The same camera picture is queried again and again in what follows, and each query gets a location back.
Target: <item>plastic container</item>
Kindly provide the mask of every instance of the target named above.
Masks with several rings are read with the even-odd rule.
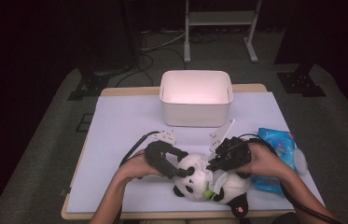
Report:
[[[229,120],[230,77],[221,71],[168,71],[162,76],[160,99],[168,125],[219,127]]]

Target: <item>gray carpet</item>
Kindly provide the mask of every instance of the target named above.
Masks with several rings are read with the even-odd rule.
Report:
[[[293,71],[296,64],[274,65],[283,33],[260,33],[254,38],[258,63],[250,63],[243,37],[245,33],[211,35],[209,44],[191,45],[191,63],[187,69],[222,70],[232,83],[262,83],[272,91],[281,107],[287,125],[296,137],[309,163],[309,169],[327,208],[339,220],[348,223],[348,101],[333,77],[318,65],[311,77],[327,95],[305,98],[286,94],[278,72]],[[145,35],[144,47],[172,38],[172,35]],[[182,43],[169,49],[183,53]],[[120,87],[160,85],[168,70],[184,69],[180,57],[170,50],[147,55],[152,66],[120,82]],[[148,67],[150,58],[143,57],[139,66]],[[114,87],[126,74],[112,77]],[[64,195],[70,185],[86,133],[77,132],[82,116],[93,113],[97,97],[67,101],[77,87],[80,74],[75,69],[57,91],[51,105],[27,147],[15,173],[0,198],[0,223],[87,223],[61,218]],[[251,218],[252,223],[271,223],[272,218]]]

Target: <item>stuffed panda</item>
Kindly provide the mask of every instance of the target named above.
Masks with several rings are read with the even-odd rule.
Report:
[[[188,170],[186,177],[174,178],[174,194],[192,201],[212,200],[226,204],[236,217],[248,212],[246,192],[249,178],[241,178],[235,172],[207,170],[208,157],[202,153],[190,153],[178,163],[178,168]]]

